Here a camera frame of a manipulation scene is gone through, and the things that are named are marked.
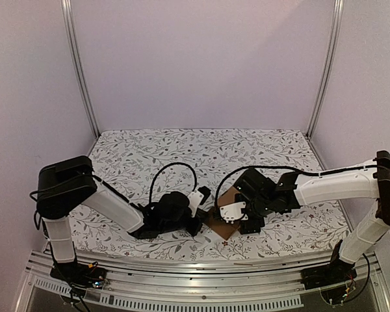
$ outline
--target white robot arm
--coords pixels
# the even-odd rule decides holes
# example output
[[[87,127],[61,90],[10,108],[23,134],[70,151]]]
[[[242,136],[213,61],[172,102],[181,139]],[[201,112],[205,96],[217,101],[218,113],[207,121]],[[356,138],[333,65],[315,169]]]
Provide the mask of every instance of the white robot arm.
[[[143,207],[131,203],[108,183],[92,174],[88,157],[80,156],[43,168],[39,173],[36,211],[42,217],[44,232],[50,242],[54,269],[51,276],[82,288],[100,288],[105,270],[77,262],[69,213],[85,205],[116,222],[136,239],[152,239],[158,234],[186,229],[195,236],[207,216],[198,206],[210,195],[206,187],[188,196],[171,192],[157,202]]]
[[[328,266],[302,271],[307,288],[347,280],[355,274],[355,262],[390,230],[390,154],[386,151],[379,151],[374,160],[353,167],[315,174],[289,172],[278,183],[249,168],[234,187],[240,196],[236,203],[220,207],[220,216],[226,222],[240,220],[241,233],[260,231],[264,222],[257,220],[262,221],[272,212],[289,213],[303,205],[329,200],[375,200],[357,228],[338,242]]]

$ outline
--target lavender wall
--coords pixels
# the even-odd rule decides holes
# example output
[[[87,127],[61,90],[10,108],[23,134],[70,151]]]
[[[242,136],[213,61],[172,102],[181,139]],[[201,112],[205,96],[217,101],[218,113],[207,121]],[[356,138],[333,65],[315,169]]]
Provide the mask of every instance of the lavender wall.
[[[390,151],[390,1],[346,1],[333,73],[313,139],[329,167]],[[359,222],[370,205],[350,201]],[[390,234],[376,247],[390,290]]]
[[[76,0],[73,13],[102,130],[304,130],[333,1]]]
[[[0,1],[0,311],[44,243],[28,197],[39,170],[91,144],[60,1]]]

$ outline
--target metal frame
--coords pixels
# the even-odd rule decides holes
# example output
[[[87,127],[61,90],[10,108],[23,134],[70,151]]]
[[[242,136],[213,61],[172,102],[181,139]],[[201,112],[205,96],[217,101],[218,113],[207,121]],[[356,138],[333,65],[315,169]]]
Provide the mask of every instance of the metal frame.
[[[300,271],[330,260],[329,251],[204,263],[107,257],[81,251],[77,256],[82,263],[98,260],[108,270],[110,280],[101,291],[87,291],[85,301],[128,311],[175,312],[282,311],[288,308],[287,302],[290,308],[301,306],[301,295],[319,290],[305,290],[300,283]],[[387,287],[373,253],[369,254],[369,261],[378,307],[381,312],[390,312],[390,298],[384,291]],[[32,252],[26,267],[28,287],[21,296],[25,303],[16,311],[26,311],[32,287],[67,296],[68,284],[49,277],[52,264],[49,250]],[[356,270],[357,279],[364,280],[367,274],[364,259],[356,263]]]
[[[90,95],[85,81],[83,66],[79,55],[79,47],[75,34],[71,0],[61,0],[62,12],[70,46],[71,57],[77,82],[81,91],[84,108],[92,134],[95,139],[100,136],[97,118],[92,107]],[[335,0],[331,33],[326,55],[324,71],[318,88],[315,106],[306,131],[306,138],[322,168],[325,168],[311,139],[315,132],[328,81],[332,71],[335,49],[339,37],[343,0]],[[352,228],[349,217],[341,205],[348,226]],[[240,261],[207,261],[204,263],[187,263],[181,261],[161,261],[158,259],[135,259],[132,257],[112,257],[92,252],[77,251],[81,262],[89,263],[98,260],[100,265],[109,270],[107,278],[110,285],[102,291],[90,290],[85,300],[119,308],[117,304],[128,305],[130,302],[143,302],[144,309],[149,304],[162,304],[162,311],[183,311],[183,307],[191,306],[195,311],[216,311],[220,307],[237,306],[243,311],[250,305],[259,308],[263,302],[277,302],[280,298],[292,300],[309,291],[300,283],[300,271],[327,263],[330,252],[314,252],[304,255],[268,259],[249,259]],[[390,312],[390,297],[376,256],[369,255],[372,268],[371,281],[381,312]],[[25,271],[25,278],[17,300],[16,311],[26,311],[34,287],[45,287],[48,281],[49,291],[64,295],[67,284],[49,277],[52,258],[49,250],[45,253],[32,252]],[[367,266],[364,260],[356,263],[359,279],[365,278]],[[128,311],[142,311],[139,306],[125,307]]]
[[[98,138],[95,138],[94,141],[93,141],[93,143],[92,143],[91,146],[90,146],[90,149],[89,149],[89,150],[87,151],[87,153],[86,153],[87,156],[90,156],[90,155],[91,155],[92,150],[94,149],[94,146],[97,144],[97,142],[98,142]]]
[[[73,24],[72,6],[71,0],[62,1],[62,13],[64,14],[66,35],[68,36],[68,43],[70,45],[71,57],[75,74],[77,76],[78,87],[81,92],[83,104],[90,123],[91,131],[94,138],[99,138],[101,132],[98,127],[97,118],[94,113],[94,109],[91,104],[90,94],[88,93],[88,87],[86,86],[83,65],[81,64],[81,57],[79,55],[79,48],[77,42],[77,36],[75,34],[75,26]]]
[[[320,110],[322,104],[324,103],[324,98],[326,94],[326,89],[328,87],[328,81],[330,80],[331,70],[333,59],[335,56],[335,49],[337,47],[339,31],[341,28],[341,18],[343,16],[344,0],[335,0],[335,6],[333,10],[330,42],[328,46],[328,53],[325,59],[324,72],[322,74],[322,79],[319,84],[317,98],[315,100],[315,106],[312,110],[311,119],[306,131],[306,137],[312,139],[315,129],[318,124]]]

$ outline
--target patterned mat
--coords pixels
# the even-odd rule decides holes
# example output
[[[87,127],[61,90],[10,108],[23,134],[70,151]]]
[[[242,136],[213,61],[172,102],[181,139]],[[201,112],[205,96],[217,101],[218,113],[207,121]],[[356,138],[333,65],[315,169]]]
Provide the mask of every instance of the patterned mat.
[[[319,164],[299,131],[251,129],[165,129],[106,131],[92,150],[96,174],[135,203],[148,202],[151,180],[164,165],[192,165],[198,185],[213,193],[230,171],[250,164],[289,165],[309,171]],[[282,170],[261,170],[277,181]],[[224,185],[226,190],[238,177]],[[192,190],[191,172],[182,166],[161,174],[154,200],[165,192]],[[203,206],[212,206],[210,198]],[[332,249],[348,227],[336,201],[303,207],[292,213],[271,214],[260,234],[235,235],[224,241],[204,226],[196,237],[185,231],[136,240],[114,222],[81,206],[71,213],[71,228],[80,250],[183,261],[257,259]]]

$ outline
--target brown cardboard piece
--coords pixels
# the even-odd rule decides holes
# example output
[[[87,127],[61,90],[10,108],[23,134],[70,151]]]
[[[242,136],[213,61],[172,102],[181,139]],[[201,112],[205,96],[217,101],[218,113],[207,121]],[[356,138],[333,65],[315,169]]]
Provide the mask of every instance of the brown cardboard piece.
[[[219,197],[218,208],[234,203],[235,195],[238,193],[239,191],[235,187],[230,187],[227,192],[223,193],[223,195]],[[231,224],[221,219],[214,218],[214,211],[214,207],[209,209],[208,218],[204,223],[223,239],[228,240],[239,229],[240,222],[235,221],[234,224]]]

